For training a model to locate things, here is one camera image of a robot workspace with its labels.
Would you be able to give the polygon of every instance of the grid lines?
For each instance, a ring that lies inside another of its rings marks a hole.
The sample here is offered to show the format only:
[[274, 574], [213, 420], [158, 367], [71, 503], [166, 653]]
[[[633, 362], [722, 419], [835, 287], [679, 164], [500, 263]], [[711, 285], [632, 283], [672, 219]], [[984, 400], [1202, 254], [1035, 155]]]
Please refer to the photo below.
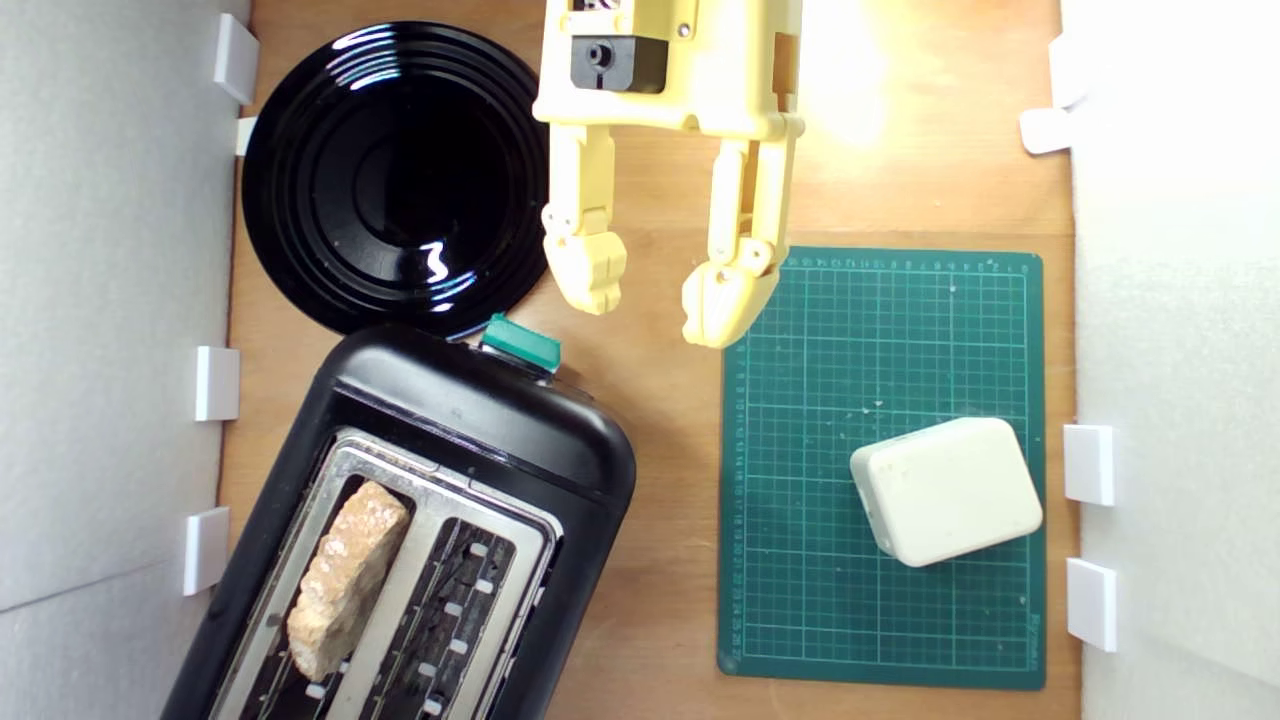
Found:
[[1041, 265], [795, 247], [726, 352], [721, 666], [742, 675], [1043, 685], [1043, 528], [932, 568], [882, 553], [854, 450], [1009, 420], [1043, 497]]

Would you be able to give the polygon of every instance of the black plate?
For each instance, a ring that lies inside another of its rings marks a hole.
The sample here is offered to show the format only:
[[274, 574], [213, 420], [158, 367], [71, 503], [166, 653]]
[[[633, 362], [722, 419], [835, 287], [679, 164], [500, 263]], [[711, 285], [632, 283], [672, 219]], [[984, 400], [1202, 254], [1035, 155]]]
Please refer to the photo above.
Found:
[[481, 328], [547, 269], [538, 78], [475, 33], [398, 22], [338, 38], [268, 99], [242, 204], [268, 275], [348, 334], [397, 320]]

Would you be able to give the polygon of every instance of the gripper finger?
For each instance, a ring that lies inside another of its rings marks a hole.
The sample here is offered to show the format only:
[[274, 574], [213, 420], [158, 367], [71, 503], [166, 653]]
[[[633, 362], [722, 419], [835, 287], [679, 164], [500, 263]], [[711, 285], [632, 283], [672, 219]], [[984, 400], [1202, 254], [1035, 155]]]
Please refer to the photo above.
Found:
[[787, 195], [800, 129], [788, 124], [778, 140], [722, 141], [712, 181], [708, 261], [681, 288], [687, 342], [716, 348], [737, 342], [777, 288], [787, 255]]
[[627, 251], [613, 220], [613, 138], [608, 126], [550, 127], [550, 200], [543, 249], [561, 295], [603, 314], [622, 299]]

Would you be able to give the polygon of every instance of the black toaster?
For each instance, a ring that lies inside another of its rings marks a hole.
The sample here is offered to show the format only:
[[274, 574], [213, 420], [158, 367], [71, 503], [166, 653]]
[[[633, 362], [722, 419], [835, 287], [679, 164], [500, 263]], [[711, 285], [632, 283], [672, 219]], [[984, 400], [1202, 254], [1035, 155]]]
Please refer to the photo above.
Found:
[[[476, 345], [403, 325], [328, 356], [216, 587], [165, 720], [526, 719], [552, 698], [635, 482], [623, 432], [556, 382], [540, 338]], [[320, 682], [284, 618], [346, 497], [411, 519], [358, 646]]]

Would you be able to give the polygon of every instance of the bread slice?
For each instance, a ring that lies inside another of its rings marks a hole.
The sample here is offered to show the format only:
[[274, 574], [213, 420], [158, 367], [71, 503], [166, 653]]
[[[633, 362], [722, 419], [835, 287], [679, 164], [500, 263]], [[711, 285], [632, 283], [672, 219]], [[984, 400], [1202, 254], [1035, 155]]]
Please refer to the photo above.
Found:
[[356, 648], [408, 520], [392, 493], [365, 482], [320, 538], [285, 626], [293, 664], [311, 682]]

